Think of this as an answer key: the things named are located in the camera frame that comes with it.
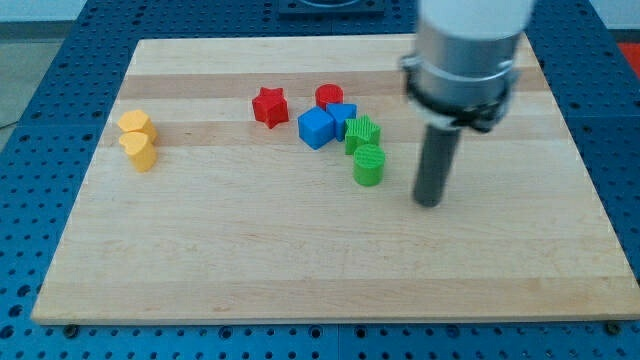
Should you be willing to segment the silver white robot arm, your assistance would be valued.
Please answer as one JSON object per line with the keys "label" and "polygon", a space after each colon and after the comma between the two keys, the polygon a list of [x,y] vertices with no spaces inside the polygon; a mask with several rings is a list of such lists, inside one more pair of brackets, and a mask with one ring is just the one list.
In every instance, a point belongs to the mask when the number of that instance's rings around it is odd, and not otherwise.
{"label": "silver white robot arm", "polygon": [[534,0],[421,0],[406,94],[440,130],[489,132],[508,112]]}

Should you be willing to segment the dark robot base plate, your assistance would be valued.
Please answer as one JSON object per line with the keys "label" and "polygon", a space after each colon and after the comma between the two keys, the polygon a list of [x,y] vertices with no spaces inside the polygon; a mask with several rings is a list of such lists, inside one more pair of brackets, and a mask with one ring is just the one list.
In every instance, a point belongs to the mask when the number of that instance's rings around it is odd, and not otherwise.
{"label": "dark robot base plate", "polygon": [[281,16],[382,14],[384,0],[277,0]]}

